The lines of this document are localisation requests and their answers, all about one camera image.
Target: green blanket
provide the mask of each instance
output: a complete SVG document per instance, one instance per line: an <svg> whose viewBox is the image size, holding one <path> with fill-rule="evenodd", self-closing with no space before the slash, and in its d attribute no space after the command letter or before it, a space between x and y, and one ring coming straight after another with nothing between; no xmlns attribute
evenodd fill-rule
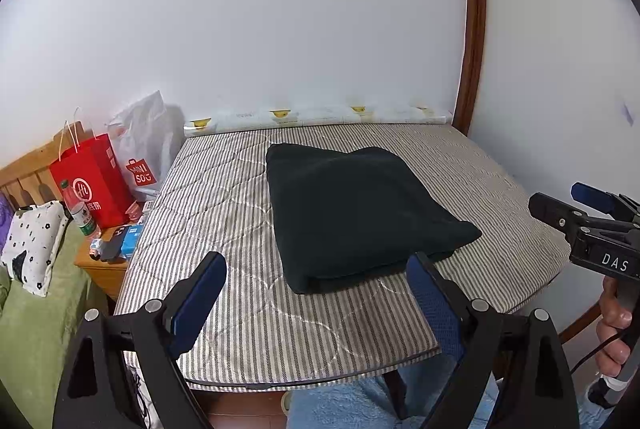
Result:
<svg viewBox="0 0 640 429"><path fill-rule="evenodd" d="M89 308L107 311L106 296L74 265L83 236L66 229L47 297L13 282L0 317L0 382L33 429L50 429L66 349ZM0 413L8 411L2 398Z"/></svg>

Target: brown floor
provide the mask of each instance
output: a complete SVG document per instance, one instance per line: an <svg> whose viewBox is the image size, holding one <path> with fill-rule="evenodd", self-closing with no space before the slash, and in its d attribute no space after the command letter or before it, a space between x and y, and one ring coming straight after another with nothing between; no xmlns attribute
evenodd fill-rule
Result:
<svg viewBox="0 0 640 429"><path fill-rule="evenodd" d="M215 429L285 429L283 393L206 393L194 396Z"/></svg>

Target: purple pillow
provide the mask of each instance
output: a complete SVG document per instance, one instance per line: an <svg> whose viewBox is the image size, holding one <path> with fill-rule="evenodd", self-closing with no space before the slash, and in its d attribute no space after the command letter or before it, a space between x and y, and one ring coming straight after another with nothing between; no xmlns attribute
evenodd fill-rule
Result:
<svg viewBox="0 0 640 429"><path fill-rule="evenodd" d="M6 199L6 196L0 193L0 252L2 252L7 234L9 233L12 218L14 218L14 209L9 203L9 200Z"/></svg>

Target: striped mattress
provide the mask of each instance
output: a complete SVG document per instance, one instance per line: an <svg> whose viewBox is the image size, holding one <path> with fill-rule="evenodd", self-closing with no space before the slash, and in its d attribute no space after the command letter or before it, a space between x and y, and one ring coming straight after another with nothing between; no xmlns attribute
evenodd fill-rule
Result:
<svg viewBox="0 0 640 429"><path fill-rule="evenodd" d="M527 194L450 126L341 124L187 139L148 215L116 313L163 298L209 250L228 278L193 349L178 365L194 388L293 389L380 375L438 351L404 274L350 289L297 295L282 274L265 154L291 142L401 156L435 200L482 231L437 264L469 298L514 311L568 258L562 235L530 217ZM134 353L127 364L138 367Z"/></svg>

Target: blue tissue package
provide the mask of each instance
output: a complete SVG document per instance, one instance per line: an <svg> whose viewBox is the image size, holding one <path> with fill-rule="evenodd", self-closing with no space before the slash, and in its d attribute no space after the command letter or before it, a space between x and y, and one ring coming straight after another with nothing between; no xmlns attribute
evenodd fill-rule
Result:
<svg viewBox="0 0 640 429"><path fill-rule="evenodd" d="M122 242L122 248L120 249L120 252L124 257L131 257L144 227L144 225L132 225L129 227L129 231L125 234L124 241Z"/></svg>

